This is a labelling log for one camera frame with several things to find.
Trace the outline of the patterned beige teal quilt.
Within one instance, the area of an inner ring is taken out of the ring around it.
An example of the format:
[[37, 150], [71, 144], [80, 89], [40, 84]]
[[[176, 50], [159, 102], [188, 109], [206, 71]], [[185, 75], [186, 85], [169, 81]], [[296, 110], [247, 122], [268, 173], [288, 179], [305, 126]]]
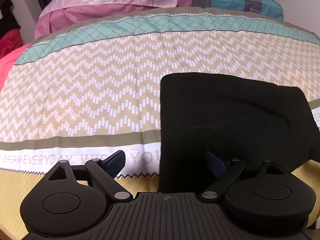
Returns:
[[319, 103], [319, 38], [291, 23], [215, 8], [95, 18], [36, 39], [1, 90], [1, 237], [22, 239], [20, 204], [58, 161], [82, 165], [117, 149], [117, 181], [154, 192], [160, 81], [228, 74], [300, 88]]

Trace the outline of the black pants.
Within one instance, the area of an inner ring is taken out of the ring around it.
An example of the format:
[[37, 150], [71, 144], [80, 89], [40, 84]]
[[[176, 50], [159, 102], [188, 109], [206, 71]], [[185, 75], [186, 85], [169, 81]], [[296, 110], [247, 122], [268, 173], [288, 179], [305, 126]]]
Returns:
[[292, 172], [319, 161], [319, 129], [298, 87], [231, 75], [175, 73], [161, 79], [162, 193], [203, 191], [216, 178], [213, 159]]

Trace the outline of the coral pink fleece blanket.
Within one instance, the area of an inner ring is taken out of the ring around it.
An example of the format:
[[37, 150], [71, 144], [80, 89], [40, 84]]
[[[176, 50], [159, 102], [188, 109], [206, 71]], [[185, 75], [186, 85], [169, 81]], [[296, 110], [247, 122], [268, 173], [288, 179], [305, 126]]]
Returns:
[[0, 60], [0, 90], [2, 90], [4, 83], [7, 79], [7, 76], [15, 64], [19, 56], [31, 45], [28, 43], [26, 45], [21, 46], [10, 52], [9, 54], [5, 55], [5, 57], [1, 58]]

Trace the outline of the red folded clothes pile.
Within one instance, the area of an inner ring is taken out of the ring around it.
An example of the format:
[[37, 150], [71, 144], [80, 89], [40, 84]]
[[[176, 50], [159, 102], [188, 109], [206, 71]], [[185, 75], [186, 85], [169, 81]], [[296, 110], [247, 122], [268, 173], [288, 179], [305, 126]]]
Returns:
[[8, 31], [0, 40], [0, 58], [5, 57], [13, 50], [23, 45], [20, 30], [12, 29]]

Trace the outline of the pink floral pillow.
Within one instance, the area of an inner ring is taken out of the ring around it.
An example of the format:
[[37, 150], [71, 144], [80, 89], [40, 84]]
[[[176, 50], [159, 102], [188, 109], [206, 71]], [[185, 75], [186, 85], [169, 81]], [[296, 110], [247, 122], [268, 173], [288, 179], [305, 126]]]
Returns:
[[34, 36], [39, 38], [94, 18], [191, 4], [192, 0], [52, 0], [41, 12]]

